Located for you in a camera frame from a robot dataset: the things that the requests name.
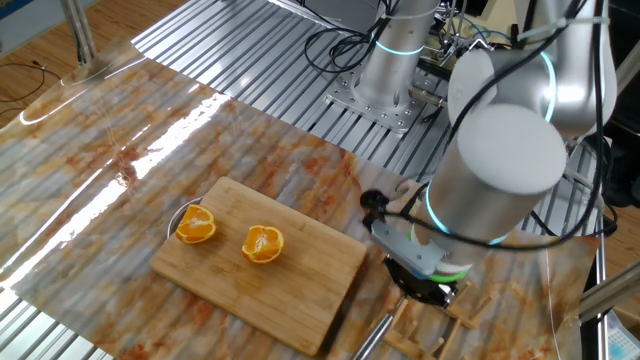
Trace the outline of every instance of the orange stain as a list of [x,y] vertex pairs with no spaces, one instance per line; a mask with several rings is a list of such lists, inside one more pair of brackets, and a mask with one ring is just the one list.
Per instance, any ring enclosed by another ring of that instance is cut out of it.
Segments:
[[149,360],[149,353],[144,349],[144,345],[138,344],[123,352],[120,360]]
[[322,167],[329,162],[329,158],[326,156],[313,157],[304,162],[304,169],[311,175],[318,175],[322,171]]

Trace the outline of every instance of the metal rod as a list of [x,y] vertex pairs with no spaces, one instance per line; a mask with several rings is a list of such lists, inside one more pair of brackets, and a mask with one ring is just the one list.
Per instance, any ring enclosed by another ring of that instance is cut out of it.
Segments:
[[456,30],[456,35],[460,36],[460,32],[462,32],[462,24],[464,23],[464,14],[467,11],[467,0],[462,2],[462,9],[460,10],[460,21],[458,21],[458,30]]
[[580,322],[584,323],[596,317],[639,291],[640,260],[637,260],[617,275],[606,279],[582,295]]
[[456,16],[456,0],[451,2],[451,8],[449,9],[449,26],[447,26],[447,34],[452,36],[451,28],[453,27],[453,18]]
[[84,65],[97,54],[84,8],[80,0],[60,0],[60,4],[62,4],[64,15],[69,23],[71,35],[76,41],[78,62],[80,65]]
[[622,61],[616,70],[616,79],[618,81],[618,95],[629,85],[631,80],[640,71],[640,41],[633,47],[629,55]]
[[380,341],[384,339],[384,335],[389,331],[391,325],[393,324],[393,319],[395,314],[398,312],[398,309],[402,307],[402,304],[405,303],[405,296],[403,296],[400,301],[396,304],[396,307],[389,313],[387,313],[382,320],[378,323],[375,329],[369,334],[367,340],[364,341],[358,352],[353,357],[353,360],[365,360],[368,359],[373,351],[376,349]]

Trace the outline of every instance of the orange half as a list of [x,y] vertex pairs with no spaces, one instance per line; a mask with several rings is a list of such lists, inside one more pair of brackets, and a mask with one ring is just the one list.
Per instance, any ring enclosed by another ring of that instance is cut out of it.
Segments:
[[266,264],[277,258],[284,247],[284,237],[280,230],[262,225],[249,228],[249,234],[242,246],[242,255],[256,264]]
[[176,236],[184,243],[195,244],[208,240],[215,232],[215,218],[211,211],[202,205],[191,204],[178,225]]

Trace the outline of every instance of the cable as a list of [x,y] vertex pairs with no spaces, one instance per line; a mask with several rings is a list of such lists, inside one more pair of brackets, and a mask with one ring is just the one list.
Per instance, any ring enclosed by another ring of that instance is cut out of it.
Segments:
[[531,217],[533,218],[533,220],[536,221],[536,223],[538,223],[538,225],[542,228],[542,230],[544,230],[546,235],[558,236],[551,229],[549,229],[547,224],[545,224],[544,221],[542,221],[542,219],[540,219],[540,216],[538,216],[535,210],[531,210]]
[[[379,2],[385,6],[385,14],[389,15],[393,12],[393,10],[395,10],[399,1],[400,0],[396,1],[393,6],[390,6],[386,0],[380,0]],[[312,9],[308,7],[305,7],[305,9],[311,11],[313,14],[318,16],[318,18],[322,19],[327,24],[333,26],[332,28],[323,29],[312,34],[307,38],[304,44],[304,56],[307,59],[307,62],[309,63],[309,65],[311,65],[311,67],[313,67],[318,71],[329,73],[329,74],[340,74],[349,70],[353,70],[358,65],[360,65],[360,63],[362,63],[362,61],[371,53],[371,51],[373,51],[376,42],[378,41],[378,39],[380,38],[380,35],[382,34],[382,31],[389,23],[389,19],[379,17],[366,32],[362,33],[359,31],[337,26],[332,22],[330,22],[329,20],[325,19],[322,15],[313,11]],[[311,57],[309,56],[309,48],[311,47],[311,45],[314,44],[320,37],[332,32],[342,32],[342,33],[349,34],[347,37],[340,39],[334,46],[332,46],[329,49],[329,57],[331,58],[331,65],[333,65],[337,70],[330,69],[328,67],[321,67],[318,64],[314,63],[313,60],[311,60]],[[338,57],[345,55],[348,52],[353,51],[354,49],[359,50],[361,45],[367,46],[362,56],[358,57],[357,59],[353,60],[351,63],[347,63],[347,64],[339,64],[337,62]]]
[[7,110],[4,110],[4,111],[0,112],[0,115],[4,114],[6,112],[12,111],[12,110],[19,111],[19,110],[24,110],[24,108],[9,108]]
[[468,22],[469,24],[471,24],[471,26],[472,26],[472,27],[477,31],[477,32],[476,32],[476,35],[477,35],[477,34],[480,34],[480,36],[482,37],[482,40],[484,40],[484,42],[485,42],[485,43],[486,43],[486,42],[488,42],[488,41],[487,41],[487,38],[486,38],[486,37],[484,37],[484,35],[482,35],[482,29],[480,29],[480,27],[478,27],[478,25],[474,24],[474,23],[473,23],[473,21],[471,21],[471,20],[467,19],[467,18],[466,18],[466,17],[464,17],[464,16],[462,16],[462,18],[463,18],[466,22]]
[[28,98],[29,96],[33,95],[36,91],[40,90],[40,88],[42,88],[42,86],[44,85],[45,73],[49,73],[49,74],[55,75],[58,78],[58,80],[60,80],[60,76],[58,76],[58,74],[54,73],[51,70],[45,69],[45,67],[41,66],[37,61],[34,60],[32,63],[34,65],[20,64],[20,63],[7,63],[7,64],[0,65],[0,68],[6,67],[6,66],[22,66],[22,67],[26,67],[26,68],[30,68],[30,69],[37,69],[37,70],[42,71],[42,80],[40,81],[40,84],[38,85],[38,87],[35,88],[35,90],[33,90],[30,93],[28,93],[27,95],[24,95],[24,96],[19,97],[19,98],[8,99],[8,100],[0,99],[0,103],[16,102],[16,101],[24,100],[24,99]]
[[473,35],[473,37],[475,38],[475,37],[476,37],[476,35],[478,35],[478,34],[498,34],[498,35],[502,35],[502,36],[504,36],[504,38],[505,38],[505,39],[507,39],[507,40],[511,41],[511,37],[510,37],[509,35],[507,35],[507,34],[503,33],[502,31],[496,31],[496,30],[482,30],[482,31],[479,31],[479,32],[475,33],[475,34]]

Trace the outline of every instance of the stained surface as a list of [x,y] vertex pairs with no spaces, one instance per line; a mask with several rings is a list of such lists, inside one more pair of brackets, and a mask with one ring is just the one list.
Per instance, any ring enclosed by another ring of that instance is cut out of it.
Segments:
[[[358,198],[371,187],[391,194],[401,177],[129,46],[97,64],[108,66],[79,69],[0,132],[2,287],[122,359],[292,356],[149,268],[175,209],[228,176],[367,245],[366,272],[327,349],[350,357],[399,295],[358,221]],[[342,156],[291,151],[305,146]],[[353,166],[336,172],[343,157]],[[597,245],[578,238],[548,253],[494,253],[474,267],[481,290],[466,306],[486,291],[500,301],[480,329],[459,333],[450,358],[577,354],[574,308]],[[432,308],[414,316],[425,346],[450,326]]]

